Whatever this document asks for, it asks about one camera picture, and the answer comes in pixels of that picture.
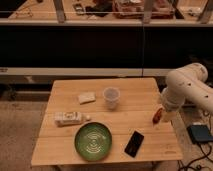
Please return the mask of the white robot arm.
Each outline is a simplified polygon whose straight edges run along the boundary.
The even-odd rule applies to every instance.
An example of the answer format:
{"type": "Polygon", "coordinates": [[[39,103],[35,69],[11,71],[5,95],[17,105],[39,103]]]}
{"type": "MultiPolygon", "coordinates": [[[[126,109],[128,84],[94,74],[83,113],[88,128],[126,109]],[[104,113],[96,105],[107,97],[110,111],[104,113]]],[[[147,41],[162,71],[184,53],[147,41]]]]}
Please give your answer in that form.
{"type": "Polygon", "coordinates": [[[163,106],[161,121],[171,121],[185,100],[213,114],[213,88],[205,84],[207,78],[208,71],[200,63],[171,70],[165,78],[166,87],[161,93],[163,106]]]}

